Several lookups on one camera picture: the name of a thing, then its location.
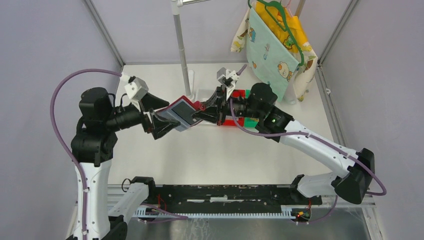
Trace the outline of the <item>dark grey credit card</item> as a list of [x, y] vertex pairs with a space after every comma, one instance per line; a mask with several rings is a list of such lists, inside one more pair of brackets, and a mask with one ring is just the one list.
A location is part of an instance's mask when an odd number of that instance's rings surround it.
[[179, 121], [185, 125], [191, 126], [198, 122], [197, 118], [192, 117], [192, 114], [197, 110], [186, 101], [182, 100], [176, 103], [171, 111], [176, 115]]

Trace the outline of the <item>red leather card holder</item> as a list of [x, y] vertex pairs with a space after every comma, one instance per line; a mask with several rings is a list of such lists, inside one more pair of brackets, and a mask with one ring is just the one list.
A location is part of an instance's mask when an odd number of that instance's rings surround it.
[[183, 95], [169, 106], [158, 110], [156, 113], [161, 117], [180, 122], [180, 125], [177, 126], [175, 130], [183, 132], [203, 121], [200, 118], [193, 117], [193, 114], [197, 110], [198, 108], [194, 103]]

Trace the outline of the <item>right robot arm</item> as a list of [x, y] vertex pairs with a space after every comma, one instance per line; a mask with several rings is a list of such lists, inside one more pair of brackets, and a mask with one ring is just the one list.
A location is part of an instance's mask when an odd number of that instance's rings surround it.
[[275, 106], [277, 95], [266, 83], [254, 84], [247, 97], [223, 86], [205, 102], [193, 117], [222, 125], [231, 116], [235, 124], [238, 118], [257, 119], [254, 135], [293, 147], [330, 169], [330, 173], [298, 175], [289, 189], [289, 199], [302, 204], [308, 198], [321, 195], [337, 195], [343, 200], [359, 205], [369, 186], [376, 179], [375, 155], [363, 148], [360, 151], [336, 144], [311, 131], [290, 114]]

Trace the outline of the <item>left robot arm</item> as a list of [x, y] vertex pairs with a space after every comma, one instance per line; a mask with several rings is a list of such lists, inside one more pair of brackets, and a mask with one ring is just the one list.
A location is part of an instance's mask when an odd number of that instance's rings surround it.
[[152, 177], [136, 176], [129, 189], [113, 208], [108, 208], [108, 179], [112, 166], [117, 132], [141, 125], [143, 130], [159, 139], [178, 127], [177, 120], [159, 116], [156, 109], [168, 106], [152, 94], [145, 95], [150, 106], [148, 114], [129, 104], [118, 111], [105, 88], [94, 87], [82, 93], [82, 113], [71, 141], [71, 156], [76, 161], [78, 180], [77, 224], [73, 240], [124, 240], [128, 224], [139, 205], [153, 203], [157, 198]]

